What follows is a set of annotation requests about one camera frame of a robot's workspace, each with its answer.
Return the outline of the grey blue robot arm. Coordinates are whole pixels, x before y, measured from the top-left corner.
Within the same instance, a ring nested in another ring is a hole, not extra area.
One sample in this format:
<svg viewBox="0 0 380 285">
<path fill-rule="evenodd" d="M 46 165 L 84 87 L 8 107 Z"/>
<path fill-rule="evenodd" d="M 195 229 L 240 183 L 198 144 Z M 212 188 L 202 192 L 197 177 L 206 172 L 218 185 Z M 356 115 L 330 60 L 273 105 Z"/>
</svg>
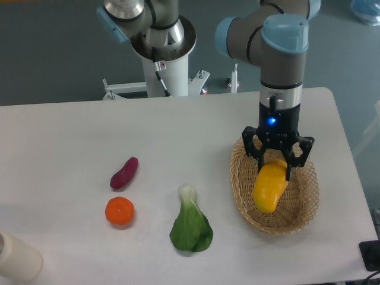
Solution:
<svg viewBox="0 0 380 285">
<path fill-rule="evenodd" d="M 217 50 L 259 67 L 259 122 L 242 133 L 246 154 L 263 169 L 267 150 L 278 150 L 286 173 L 303 167 L 314 144 L 298 131 L 308 49 L 309 20 L 319 1 L 261 1 L 244 18 L 225 18 L 215 32 Z M 109 34 L 130 41 L 140 56 L 150 97 L 191 93 L 188 56 L 197 36 L 178 1 L 104 1 L 97 16 Z"/>
</svg>

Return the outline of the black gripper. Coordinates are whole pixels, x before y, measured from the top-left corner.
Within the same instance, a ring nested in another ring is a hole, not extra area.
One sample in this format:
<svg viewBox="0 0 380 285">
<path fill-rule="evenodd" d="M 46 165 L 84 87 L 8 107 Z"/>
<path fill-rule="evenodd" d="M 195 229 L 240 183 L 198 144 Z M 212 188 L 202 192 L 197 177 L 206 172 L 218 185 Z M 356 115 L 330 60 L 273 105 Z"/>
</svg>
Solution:
<svg viewBox="0 0 380 285">
<path fill-rule="evenodd" d="M 259 104 L 258 128 L 247 126 L 242 132 L 246 155 L 256 160 L 258 172 L 265 163 L 267 149 L 281 150 L 287 163 L 286 181 L 290 181 L 293 168 L 303 167 L 314 145 L 314 137 L 299 135 L 300 104 L 288 109 L 271 109 Z M 260 148 L 254 143 L 254 137 L 261 142 Z M 298 144 L 301 154 L 294 154 L 293 146 Z"/>
</svg>

